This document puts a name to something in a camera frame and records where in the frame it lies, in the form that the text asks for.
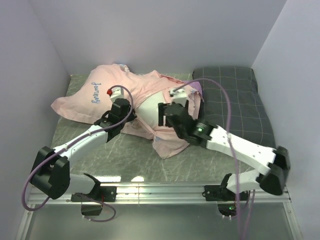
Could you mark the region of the white pillow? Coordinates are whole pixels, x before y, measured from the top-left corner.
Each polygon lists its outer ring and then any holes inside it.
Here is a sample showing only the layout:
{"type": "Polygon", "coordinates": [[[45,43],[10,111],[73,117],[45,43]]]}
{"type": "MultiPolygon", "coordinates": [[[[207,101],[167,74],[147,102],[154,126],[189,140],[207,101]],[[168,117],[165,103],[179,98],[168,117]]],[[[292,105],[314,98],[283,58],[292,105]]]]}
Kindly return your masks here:
{"type": "Polygon", "coordinates": [[[159,126],[159,103],[171,103],[169,91],[159,91],[150,95],[139,107],[135,109],[138,119],[150,132],[171,132],[166,126],[159,126]]]}

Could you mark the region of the pink purple Elsa pillowcase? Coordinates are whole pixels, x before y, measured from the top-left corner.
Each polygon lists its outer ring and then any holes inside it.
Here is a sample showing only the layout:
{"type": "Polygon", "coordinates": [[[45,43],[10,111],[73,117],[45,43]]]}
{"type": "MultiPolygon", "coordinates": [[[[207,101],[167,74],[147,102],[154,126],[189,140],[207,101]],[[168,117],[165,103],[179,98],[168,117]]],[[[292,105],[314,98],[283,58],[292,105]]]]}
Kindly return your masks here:
{"type": "Polygon", "coordinates": [[[115,104],[127,100],[136,115],[125,123],[122,133],[152,141],[162,158],[179,154],[189,146],[172,127],[158,125],[158,104],[170,104],[170,91],[184,81],[158,73],[135,74],[120,64],[100,65],[92,70],[76,93],[57,98],[51,108],[61,117],[93,124],[115,104]]]}

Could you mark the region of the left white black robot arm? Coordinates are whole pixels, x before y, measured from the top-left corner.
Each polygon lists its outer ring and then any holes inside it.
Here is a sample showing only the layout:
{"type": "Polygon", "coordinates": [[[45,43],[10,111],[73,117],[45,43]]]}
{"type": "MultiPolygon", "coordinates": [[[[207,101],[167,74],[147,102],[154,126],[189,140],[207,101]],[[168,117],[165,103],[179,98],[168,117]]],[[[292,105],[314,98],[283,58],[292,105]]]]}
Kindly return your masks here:
{"type": "Polygon", "coordinates": [[[104,195],[101,182],[88,173],[71,174],[70,169],[90,151],[119,135],[126,122],[134,119],[130,102],[117,98],[111,109],[78,137],[55,148],[41,148],[29,183],[53,200],[67,193],[84,195],[89,201],[100,200],[104,195]]]}

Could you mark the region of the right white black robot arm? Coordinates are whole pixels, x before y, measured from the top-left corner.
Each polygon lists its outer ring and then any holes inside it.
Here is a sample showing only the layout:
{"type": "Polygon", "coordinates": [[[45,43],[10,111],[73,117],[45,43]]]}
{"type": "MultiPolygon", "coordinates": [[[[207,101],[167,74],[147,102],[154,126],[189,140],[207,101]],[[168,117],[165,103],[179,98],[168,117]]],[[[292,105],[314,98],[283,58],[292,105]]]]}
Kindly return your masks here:
{"type": "Polygon", "coordinates": [[[237,193],[258,188],[274,196],[284,193],[291,170],[289,152],[285,147],[266,147],[227,133],[204,119],[193,119],[187,108],[178,103],[158,104],[158,124],[173,128],[180,139],[191,145],[235,157],[252,167],[251,171],[224,177],[219,186],[224,199],[231,200],[237,193]]]}

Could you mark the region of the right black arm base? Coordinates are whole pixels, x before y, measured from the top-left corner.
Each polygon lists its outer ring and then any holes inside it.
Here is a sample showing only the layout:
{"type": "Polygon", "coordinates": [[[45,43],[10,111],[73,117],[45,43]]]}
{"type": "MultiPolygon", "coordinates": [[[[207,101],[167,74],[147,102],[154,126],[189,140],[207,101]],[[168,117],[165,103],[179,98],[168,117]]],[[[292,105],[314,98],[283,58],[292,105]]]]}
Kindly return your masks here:
{"type": "Polygon", "coordinates": [[[237,216],[236,194],[219,185],[205,185],[202,196],[206,202],[217,202],[218,212],[230,220],[237,216]]]}

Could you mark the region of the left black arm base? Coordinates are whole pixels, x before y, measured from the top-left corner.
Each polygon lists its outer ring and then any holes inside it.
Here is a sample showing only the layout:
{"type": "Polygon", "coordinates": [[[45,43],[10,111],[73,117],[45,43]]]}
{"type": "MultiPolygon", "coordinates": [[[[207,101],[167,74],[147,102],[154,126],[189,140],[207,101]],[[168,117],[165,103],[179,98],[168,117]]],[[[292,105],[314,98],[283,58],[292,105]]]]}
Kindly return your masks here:
{"type": "Polygon", "coordinates": [[[116,186],[100,186],[91,193],[73,193],[70,201],[72,203],[81,203],[81,214],[84,219],[91,222],[104,223],[113,220],[116,217],[116,209],[110,205],[116,201],[116,186]],[[107,219],[97,219],[103,213],[105,208],[111,210],[112,215],[107,219]]]}

